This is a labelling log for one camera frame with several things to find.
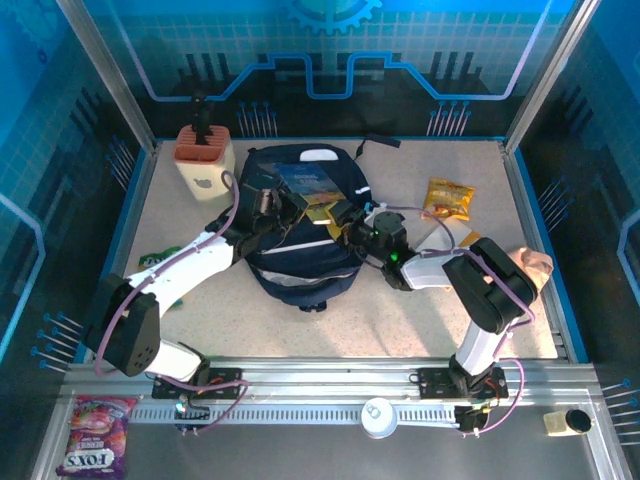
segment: gear logo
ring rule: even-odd
[[[313,33],[321,30],[327,35],[335,31],[347,33],[349,27],[358,28],[363,19],[371,19],[371,11],[381,7],[380,0],[284,0],[282,6],[289,19],[298,20],[300,28],[310,27]]]
[[[56,36],[58,6],[55,0],[0,0],[0,13],[10,13],[38,47]]]

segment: purple candy bag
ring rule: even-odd
[[[62,465],[56,474],[83,478],[124,478],[124,449],[135,398],[80,395]]]

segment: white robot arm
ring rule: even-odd
[[[116,275],[103,279],[85,322],[83,343],[99,353],[98,360],[102,353],[126,375],[147,372],[204,385],[209,362],[185,345],[162,340],[160,318],[185,293],[254,251],[262,235],[287,231],[304,216],[305,209],[300,197],[274,175],[260,172],[249,178],[236,199],[235,215],[221,216],[190,245],[149,270],[127,279]],[[380,213],[369,225],[366,211],[346,200],[327,213],[340,228],[338,243],[380,260],[382,273],[393,288],[419,289],[420,279],[434,268],[444,271],[472,320],[450,360],[449,374],[463,396],[473,394],[488,378],[510,325],[523,315],[521,307],[526,309],[537,296],[531,280],[487,238],[474,243],[471,253],[452,250],[425,258],[408,246],[404,217],[397,213]],[[502,285],[485,281],[483,265],[491,268]],[[505,295],[505,289],[516,297]]]
[[[194,247],[197,248],[213,235],[214,232],[201,233],[198,238],[172,257],[148,270],[131,275],[129,284],[132,287],[137,287],[149,275],[154,275],[156,271],[171,262],[172,258],[176,258]],[[171,305],[184,294],[196,288],[207,278],[226,270],[232,263],[233,247],[227,243],[224,237],[218,237],[210,245],[201,250],[197,249],[183,260],[171,265],[153,283],[144,287],[141,293],[155,296],[158,302],[158,313],[162,318]],[[166,375],[181,382],[188,382],[196,373],[200,362],[200,356],[193,350],[161,339],[158,353],[145,372]]]

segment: glass panel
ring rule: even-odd
[[[501,136],[573,0],[91,2],[159,137]]]
[[[140,150],[55,2],[21,5],[0,2],[0,472],[16,479],[77,346],[44,316],[85,314]]]
[[[632,378],[637,388],[640,381],[639,18],[635,0],[602,0],[521,145],[580,334],[605,387]],[[625,406],[632,393],[626,387],[608,393],[622,393],[615,413],[637,410]],[[633,420],[619,433],[637,431],[637,413],[624,418]]]

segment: chip bag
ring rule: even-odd
[[[424,209],[441,218],[455,217],[469,220],[469,206],[475,191],[473,187],[433,177],[429,180]],[[423,213],[422,218],[429,217]]]
[[[127,427],[135,404],[135,398],[78,396],[64,461],[56,474],[124,478]]]

